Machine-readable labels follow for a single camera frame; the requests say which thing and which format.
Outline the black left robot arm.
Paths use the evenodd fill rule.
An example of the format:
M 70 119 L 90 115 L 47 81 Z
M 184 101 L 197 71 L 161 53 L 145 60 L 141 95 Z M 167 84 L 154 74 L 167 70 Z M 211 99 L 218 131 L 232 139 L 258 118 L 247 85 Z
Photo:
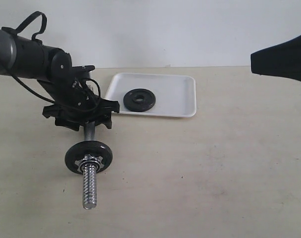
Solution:
M 112 127 L 111 114 L 118 113 L 120 105 L 89 89 L 86 82 L 93 70 L 94 65 L 73 66 L 71 55 L 60 48 L 0 29 L 0 75 L 37 80 L 53 99 L 43 116 L 53 117 L 57 126 L 74 131 L 89 122 Z

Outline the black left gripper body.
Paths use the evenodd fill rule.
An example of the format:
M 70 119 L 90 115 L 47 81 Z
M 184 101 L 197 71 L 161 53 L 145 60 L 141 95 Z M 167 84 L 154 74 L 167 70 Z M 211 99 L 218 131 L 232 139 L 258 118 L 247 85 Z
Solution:
M 42 88 L 52 97 L 53 104 L 61 106 L 71 117 L 86 117 L 98 106 L 100 90 L 96 95 L 92 92 L 87 81 L 91 78 L 77 78 L 72 67 L 63 70 L 56 69 L 50 73 L 47 80 L 38 80 Z

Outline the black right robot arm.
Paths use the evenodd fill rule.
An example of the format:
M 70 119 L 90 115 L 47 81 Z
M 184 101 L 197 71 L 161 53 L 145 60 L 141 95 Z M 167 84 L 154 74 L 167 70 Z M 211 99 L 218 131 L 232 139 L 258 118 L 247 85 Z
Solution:
M 301 35 L 251 54 L 253 74 L 289 78 L 301 82 Z

